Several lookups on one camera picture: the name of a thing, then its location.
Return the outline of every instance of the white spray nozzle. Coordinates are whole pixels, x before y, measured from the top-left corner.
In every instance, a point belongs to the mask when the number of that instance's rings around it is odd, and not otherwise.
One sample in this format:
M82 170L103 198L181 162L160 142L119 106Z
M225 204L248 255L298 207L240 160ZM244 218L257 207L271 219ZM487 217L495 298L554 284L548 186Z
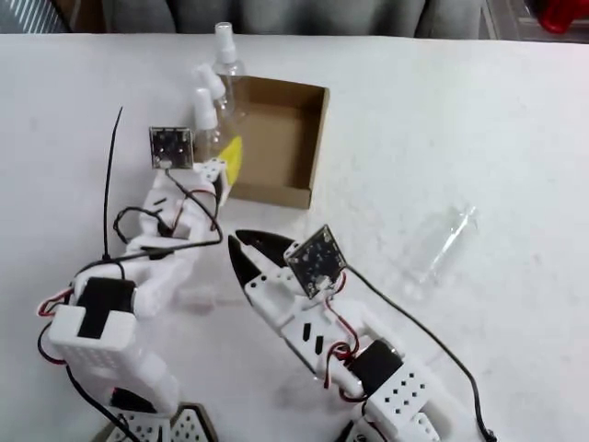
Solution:
M209 89L199 87L194 91L194 117L197 131L208 131L217 127L217 112Z
M225 85L221 78L213 72L213 68L208 64L201 64L196 68L196 72L201 77L204 86L211 91L213 99L220 99L225 94Z
M217 23L214 26L214 36L217 45L217 57L221 63L237 61L236 44L233 42L233 26L229 22Z

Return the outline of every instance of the gray fabric chair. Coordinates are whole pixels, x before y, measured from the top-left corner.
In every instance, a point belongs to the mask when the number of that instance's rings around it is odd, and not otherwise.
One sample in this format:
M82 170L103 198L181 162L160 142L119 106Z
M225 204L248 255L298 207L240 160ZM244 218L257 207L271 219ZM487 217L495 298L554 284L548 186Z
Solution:
M219 21L252 34L477 39L482 0L103 0L113 32L210 33Z

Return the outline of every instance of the red object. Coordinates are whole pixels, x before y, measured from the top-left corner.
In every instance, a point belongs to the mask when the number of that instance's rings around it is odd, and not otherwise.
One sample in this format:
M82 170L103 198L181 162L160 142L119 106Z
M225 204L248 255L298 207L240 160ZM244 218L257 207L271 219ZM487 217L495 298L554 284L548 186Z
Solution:
M589 15L589 0L548 0L540 25L548 32L562 34L572 21Z

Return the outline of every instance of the white plastic part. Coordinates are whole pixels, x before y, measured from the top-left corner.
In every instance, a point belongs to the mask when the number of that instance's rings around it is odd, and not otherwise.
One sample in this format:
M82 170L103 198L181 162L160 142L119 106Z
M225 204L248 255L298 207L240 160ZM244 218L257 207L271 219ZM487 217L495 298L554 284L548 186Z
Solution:
M233 42L233 26L228 22L217 23L214 27L217 59L224 64L237 61L236 44Z
M175 170L173 173L174 178L187 189L204 191L195 195L213 212L216 193L213 182L219 180L221 183L220 205L225 203L231 190L225 170L225 162L214 158L206 163L194 164L193 170ZM185 198L166 177L164 171L157 172L154 185L145 198L144 209L158 211L168 226L175 224L174 237L160 237L157 233L157 221L152 216L140 214L139 225L142 233L129 242L125 255L142 252L145 247L166 248L200 242L211 235L211 220L201 207ZM201 253L200 248L185 249L157 261L144 258L123 262L127 279L137 285L133 296L135 316L151 318L167 306L178 288L190 277ZM80 273L75 279L75 299L80 298L87 279L92 276L118 279L121 277L121 269L114 264L103 264Z
M150 401L156 415L176 412L179 384L166 363L142 347L132 313L111 311L99 339L79 337L86 308L60 306L49 329L55 351L94 399L110 405L114 389L125 389Z
M291 246L284 256L296 247ZM292 290L294 279L289 269L268 271L250 281L244 290L252 307L323 378L328 349L337 341L352 347L352 337L325 305L324 299L332 294L332 289L308 299L300 287L298 291ZM361 340L381 339L403 360L403 366L368 398L366 419L396 442L464 442L477 436L474 417L444 389L428 367L407 355L398 335L368 311L364 303L350 298L344 288L330 304ZM360 380L336 357L329 361L329 377L349 396L364 394ZM374 429L364 431L364 436L371 431L373 436L365 440L380 440Z
M129 430L139 438L141 442L168 442L171 439L169 419L161 417L153 417L147 414L140 413L121 413L124 420L123 424L129 424ZM128 441L125 434L119 429L115 428L109 435L107 442L123 442Z
M215 158L204 164L194 164L193 170L172 173L188 190L205 191L197 197L212 212L217 192L220 192L219 204L223 205L231 189L225 171L225 162ZM214 235L210 231L211 220L201 207L187 200L163 170L157 172L144 208L158 211L169 226L176 221L175 236L178 238L160 237L155 219L139 216L141 233L127 245L125 255L141 252L144 247L165 248L200 242ZM57 309L49 329L50 342L72 368L84 390L97 401L109 406L113 389L123 388L152 402L158 415L176 412L179 384L167 371L166 364L140 344L137 319L155 316L171 301L190 276L201 253L202 249L193 248L176 251L157 261L145 257L122 262L126 278L136 284L133 313L112 311L100 339L77 336L85 308L60 306ZM114 264L103 264L80 273L75 278L73 304L84 292L88 278L93 276L120 279L121 269Z
M172 442L208 442L208 437L202 428L199 416L194 410L182 411L172 427Z
M366 403L366 410L396 434L430 399L420 371L405 362Z
M210 131L218 124L211 92L204 87L194 91L194 121L197 131Z
M212 99L221 99L225 96L225 85L209 64L200 64L196 71L199 73L202 83L211 92Z

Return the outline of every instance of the brown cardboard box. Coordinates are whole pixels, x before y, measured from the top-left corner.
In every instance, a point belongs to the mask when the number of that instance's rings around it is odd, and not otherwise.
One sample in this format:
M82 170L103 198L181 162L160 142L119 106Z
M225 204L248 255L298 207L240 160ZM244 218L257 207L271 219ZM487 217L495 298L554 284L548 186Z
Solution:
M231 196L308 209L329 90L247 77L244 159Z

